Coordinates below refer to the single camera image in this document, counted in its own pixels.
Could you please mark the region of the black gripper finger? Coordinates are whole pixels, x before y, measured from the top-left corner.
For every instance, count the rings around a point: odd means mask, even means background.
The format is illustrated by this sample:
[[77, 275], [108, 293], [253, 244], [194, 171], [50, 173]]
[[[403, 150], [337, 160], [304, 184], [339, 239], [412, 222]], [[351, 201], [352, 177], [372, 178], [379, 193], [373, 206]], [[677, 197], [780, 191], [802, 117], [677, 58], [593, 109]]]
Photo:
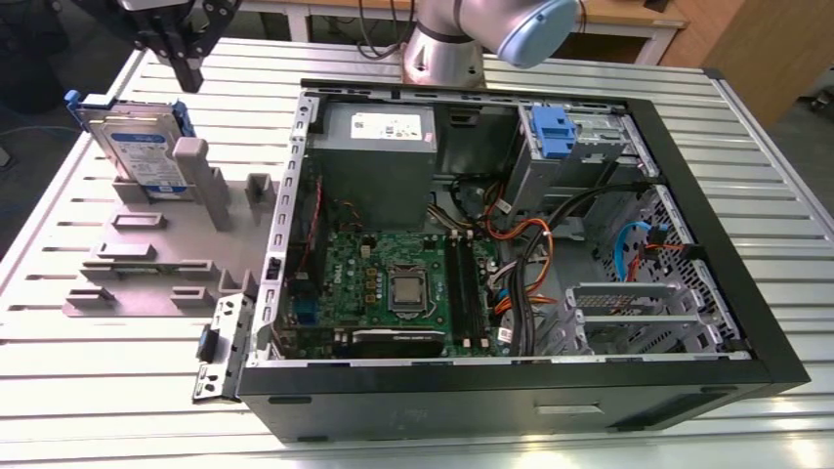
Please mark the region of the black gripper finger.
[[198, 2], [204, 23], [194, 26], [186, 39], [185, 91], [196, 93], [202, 83], [202, 59], [208, 57], [241, 6], [240, 1], [205, 0]]
[[165, 34], [158, 35], [153, 31], [140, 31], [137, 33], [137, 42], [153, 52], [157, 61], [172, 69], [180, 88], [185, 91], [186, 62], [178, 56], [174, 46], [169, 44]]

